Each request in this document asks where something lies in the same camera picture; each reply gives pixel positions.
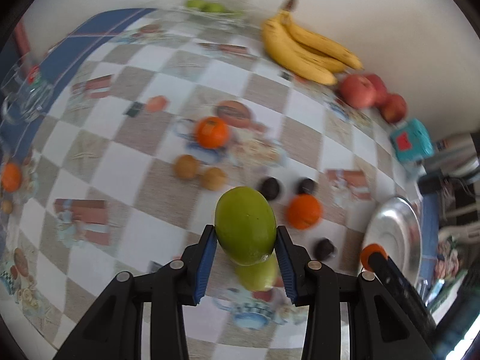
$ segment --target metal screw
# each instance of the metal screw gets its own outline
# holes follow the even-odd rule
[[[183,268],[183,261],[180,259],[175,259],[170,263],[170,268],[172,269],[180,269]]]
[[[308,261],[308,267],[317,271],[318,269],[322,268],[322,263],[320,261],[312,259],[311,261]]]
[[[363,271],[361,273],[362,278],[364,278],[366,281],[373,281],[375,279],[375,274],[370,271]]]
[[[117,274],[116,279],[118,281],[127,281],[128,279],[130,279],[130,274],[127,271],[120,272],[119,274]]]

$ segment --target green fruit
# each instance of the green fruit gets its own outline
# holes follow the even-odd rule
[[[273,253],[267,261],[251,266],[235,267],[240,284],[249,291],[267,291],[278,277],[277,257]]]
[[[203,8],[203,12],[210,12],[210,13],[224,13],[226,12],[226,8],[223,4],[220,3],[207,3]]]
[[[272,208],[260,192],[236,187],[218,200],[215,232],[220,246],[234,263],[252,266],[272,254],[277,224]]]
[[[205,0],[187,0],[185,5],[187,8],[196,8],[202,10],[205,5],[207,5],[207,2]]]

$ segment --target white wall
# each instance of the white wall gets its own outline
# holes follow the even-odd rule
[[[42,54],[98,12],[151,1],[36,0],[25,26]],[[282,0],[248,2],[273,12]],[[433,139],[480,127],[480,40],[452,0],[299,0],[295,18],[358,54]]]

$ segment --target metal tray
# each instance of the metal tray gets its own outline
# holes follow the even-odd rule
[[[394,197],[377,208],[367,227],[362,249],[372,243],[382,245],[407,280],[415,285],[422,260],[422,237],[409,202]]]

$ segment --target orange ring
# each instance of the orange ring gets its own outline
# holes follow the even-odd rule
[[[360,262],[367,271],[370,271],[370,272],[374,271],[372,268],[370,268],[370,266],[368,264],[368,259],[375,252],[379,252],[383,257],[385,257],[385,259],[387,259],[387,257],[388,257],[387,253],[385,252],[385,249],[383,247],[381,247],[379,244],[367,245],[360,252]]]

